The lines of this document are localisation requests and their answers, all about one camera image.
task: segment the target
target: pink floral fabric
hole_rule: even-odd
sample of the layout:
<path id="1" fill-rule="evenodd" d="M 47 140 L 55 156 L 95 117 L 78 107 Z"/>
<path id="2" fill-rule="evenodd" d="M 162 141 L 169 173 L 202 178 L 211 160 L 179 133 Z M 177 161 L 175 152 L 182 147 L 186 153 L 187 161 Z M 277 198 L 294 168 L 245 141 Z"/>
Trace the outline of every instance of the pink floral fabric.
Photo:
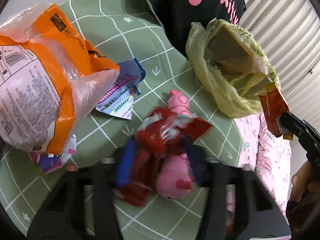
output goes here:
<path id="1" fill-rule="evenodd" d="M 291 148 L 288 140 L 276 138 L 263 113 L 235 119 L 243 139 L 238 167 L 249 165 L 276 200 L 285 217 L 290 185 Z M 228 210 L 234 211 L 234 191 L 228 196 Z"/>

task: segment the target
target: pink toy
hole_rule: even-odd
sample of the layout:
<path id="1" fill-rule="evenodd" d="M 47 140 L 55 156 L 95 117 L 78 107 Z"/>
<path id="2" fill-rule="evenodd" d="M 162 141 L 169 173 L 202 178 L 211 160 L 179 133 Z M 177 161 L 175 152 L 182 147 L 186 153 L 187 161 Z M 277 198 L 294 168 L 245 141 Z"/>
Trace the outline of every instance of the pink toy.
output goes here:
<path id="1" fill-rule="evenodd" d="M 191 115 L 189 100 L 181 91 L 170 90 L 168 100 L 170 111 L 177 114 Z M 193 187 L 193 178 L 189 176 L 189 160 L 186 154 L 168 156 L 157 176 L 156 190 L 168 199 L 183 198 Z"/>

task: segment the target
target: black bag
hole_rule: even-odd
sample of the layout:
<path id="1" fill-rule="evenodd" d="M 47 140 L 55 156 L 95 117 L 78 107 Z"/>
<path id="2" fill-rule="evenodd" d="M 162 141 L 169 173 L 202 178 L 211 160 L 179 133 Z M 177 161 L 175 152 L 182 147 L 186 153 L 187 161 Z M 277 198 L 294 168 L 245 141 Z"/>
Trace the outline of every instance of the black bag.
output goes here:
<path id="1" fill-rule="evenodd" d="M 204 27 L 217 18 L 237 24 L 245 11 L 244 0 L 146 0 L 171 44 L 186 56 L 191 22 Z"/>

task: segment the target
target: white window blind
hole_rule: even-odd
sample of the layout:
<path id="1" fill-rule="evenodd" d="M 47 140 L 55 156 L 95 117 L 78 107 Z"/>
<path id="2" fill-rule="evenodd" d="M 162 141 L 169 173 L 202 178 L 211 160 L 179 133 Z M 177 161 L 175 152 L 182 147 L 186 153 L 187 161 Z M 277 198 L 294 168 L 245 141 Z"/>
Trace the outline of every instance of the white window blind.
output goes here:
<path id="1" fill-rule="evenodd" d="M 280 77 L 290 110 L 320 129 L 320 20 L 308 0 L 251 0 L 240 25 Z"/>

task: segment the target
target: zipper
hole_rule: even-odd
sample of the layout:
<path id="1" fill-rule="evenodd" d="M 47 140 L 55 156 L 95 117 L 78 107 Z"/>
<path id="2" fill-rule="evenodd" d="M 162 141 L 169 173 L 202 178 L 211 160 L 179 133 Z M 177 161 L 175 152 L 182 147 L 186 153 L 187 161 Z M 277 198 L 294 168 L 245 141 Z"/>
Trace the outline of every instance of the zipper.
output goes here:
<path id="1" fill-rule="evenodd" d="M 158 16 L 156 15 L 155 11 L 153 10 L 152 3 L 150 2 L 150 0 L 145 0 L 145 1 L 147 2 L 147 4 L 148 4 L 148 6 L 150 7 L 150 10 L 151 10 L 152 13 L 154 14 L 154 16 L 156 17 L 156 20 L 157 20 L 158 23 L 160 24 L 161 28 L 165 31 L 162 22 L 160 21 L 160 19 L 159 19 Z"/>

